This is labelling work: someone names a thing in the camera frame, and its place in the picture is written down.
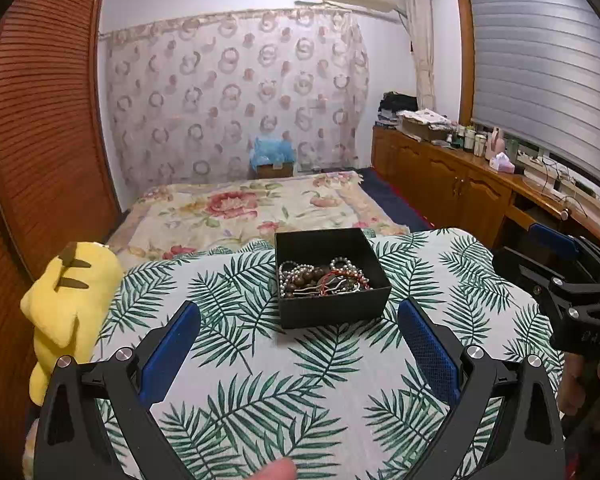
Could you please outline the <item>person's left hand fingertip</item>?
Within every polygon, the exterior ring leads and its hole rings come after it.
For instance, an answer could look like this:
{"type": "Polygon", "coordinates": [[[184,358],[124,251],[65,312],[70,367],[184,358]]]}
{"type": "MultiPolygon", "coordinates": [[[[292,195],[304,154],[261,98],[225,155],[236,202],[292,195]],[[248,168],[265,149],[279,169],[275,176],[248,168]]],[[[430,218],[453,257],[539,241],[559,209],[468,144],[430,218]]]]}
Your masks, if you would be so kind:
{"type": "Polygon", "coordinates": [[[252,474],[248,480],[296,480],[297,467],[288,457],[274,460],[252,474]]]}

